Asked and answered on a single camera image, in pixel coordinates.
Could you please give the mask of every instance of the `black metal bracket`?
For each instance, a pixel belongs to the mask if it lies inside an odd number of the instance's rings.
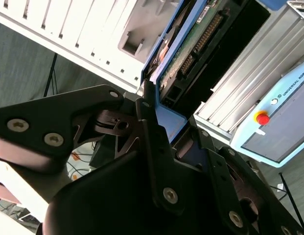
[[[246,208],[244,204],[247,201],[251,203],[250,207],[253,205],[253,208],[245,210],[245,214],[249,214],[251,209],[257,211],[256,217],[247,216],[260,234],[304,234],[303,228],[236,151],[224,146],[218,154],[236,173],[233,184],[241,205]]]
[[[131,111],[122,108],[129,100],[106,85],[0,108],[0,159],[51,174],[63,169],[74,148],[113,135],[115,157],[139,152],[146,158],[155,205],[181,214],[183,192],[166,131],[157,123],[154,85],[145,81],[143,88]],[[166,200],[164,188],[173,188],[179,201]]]

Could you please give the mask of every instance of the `blue panel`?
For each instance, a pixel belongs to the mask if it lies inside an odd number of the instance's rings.
[[[170,20],[170,23],[166,30],[163,32],[162,36],[160,37],[157,45],[153,48],[147,63],[144,65],[143,71],[147,69],[150,61],[152,60],[155,53],[157,53],[158,48],[160,47],[162,43],[162,38],[164,38],[164,35],[170,30],[170,27],[174,21],[174,18],[178,12],[178,9],[182,6],[183,1],[179,4],[177,7],[177,11],[173,18]],[[151,81],[154,82],[156,85],[156,115],[159,122],[159,125],[165,127],[167,136],[170,142],[173,141],[173,139],[176,137],[176,135],[180,132],[180,130],[184,127],[184,125],[187,123],[187,119],[178,114],[177,112],[163,106],[160,103],[159,98],[159,80],[162,77],[162,74],[170,64],[171,60],[175,56],[176,52],[178,51],[179,47],[181,46],[182,42],[186,38],[189,31],[192,29],[193,25],[195,24],[196,20],[199,18],[201,12],[203,11],[204,7],[206,5],[206,0],[198,0],[191,10],[189,16],[187,17],[184,25],[180,29],[177,37],[175,38],[174,42],[172,43],[170,49],[168,50],[168,53],[166,54],[163,62],[158,66],[158,68],[153,73],[152,77],[150,78]]]
[[[233,139],[231,140],[230,146],[251,158],[254,158],[258,161],[264,162],[266,164],[272,165],[274,167],[281,167],[286,164],[290,159],[292,159],[297,153],[299,153],[304,148],[304,141],[299,143],[299,146],[296,146],[295,149],[291,149],[291,152],[285,156],[285,158],[281,162],[273,161],[269,158],[266,158],[260,154],[252,152],[244,146],[250,140],[251,137],[256,133],[258,129],[262,126],[254,121],[254,115],[258,111],[267,111],[268,116],[274,116],[274,114],[279,115],[279,110],[283,105],[290,105],[288,98],[294,94],[300,86],[304,84],[304,63],[293,69],[286,76],[284,76],[271,90],[270,92],[263,98],[263,100],[254,108],[254,110],[245,118],[245,120],[240,124],[236,133],[234,134]],[[272,105],[271,101],[273,99],[277,99],[278,103],[276,105]],[[294,121],[297,120],[297,114],[294,114],[292,118]],[[280,133],[275,134],[278,138],[284,138],[284,135],[288,135],[287,128],[282,126],[280,130],[276,130]]]
[[[287,2],[287,0],[259,0],[259,1],[274,11],[278,11]]]

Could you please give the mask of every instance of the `cable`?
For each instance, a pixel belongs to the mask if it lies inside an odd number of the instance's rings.
[[[52,88],[53,88],[53,95],[55,95],[55,92],[54,92],[54,80],[52,78]]]
[[[90,163],[91,161],[85,161],[85,160],[82,160],[80,157],[79,157],[79,154],[76,153],[76,152],[72,152],[71,155],[73,157],[76,157],[77,159],[79,159],[80,161],[84,162],[84,163]]]
[[[81,176],[84,176],[83,174],[81,174],[79,171],[80,170],[83,170],[83,171],[90,171],[90,170],[88,170],[88,169],[77,169],[77,168],[75,168],[70,162],[67,162],[69,165],[71,165],[72,166],[72,168],[74,169],[74,172],[71,174],[71,176],[70,176],[70,178],[72,178],[72,176],[73,176],[73,174],[75,173],[75,172],[78,172]]]
[[[67,163],[68,163],[69,165],[71,165],[73,169],[75,169],[76,171],[78,171],[77,168],[75,168],[70,162],[67,162]]]
[[[55,73],[55,69],[53,69],[53,73],[54,73],[54,80],[55,80],[55,89],[56,89],[56,94],[58,94],[58,88],[57,88],[57,81],[56,81],[56,73]]]
[[[0,207],[4,208],[3,210],[1,210],[1,212],[3,212],[3,211],[5,211],[5,210],[8,210],[8,208],[9,208],[10,206],[8,206],[8,207],[3,207],[3,206],[0,204]]]
[[[75,169],[75,170],[74,170],[74,172],[73,172],[73,173],[71,173],[71,175],[70,175],[70,179],[72,179],[72,176],[73,176],[73,174],[74,174],[75,172],[78,172],[80,175],[84,176],[83,174],[81,174],[81,173],[79,172],[80,170],[87,171],[87,172],[89,172],[89,171],[90,171],[90,170],[88,170],[88,169]]]
[[[87,153],[75,153],[81,156],[93,156],[93,154],[87,154]]]

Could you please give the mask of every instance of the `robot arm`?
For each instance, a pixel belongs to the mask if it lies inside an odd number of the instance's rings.
[[[134,102],[98,86],[0,108],[0,160],[54,175],[71,151],[116,136],[114,159],[63,187],[39,232],[304,234],[232,149],[192,120],[169,144],[151,82]]]

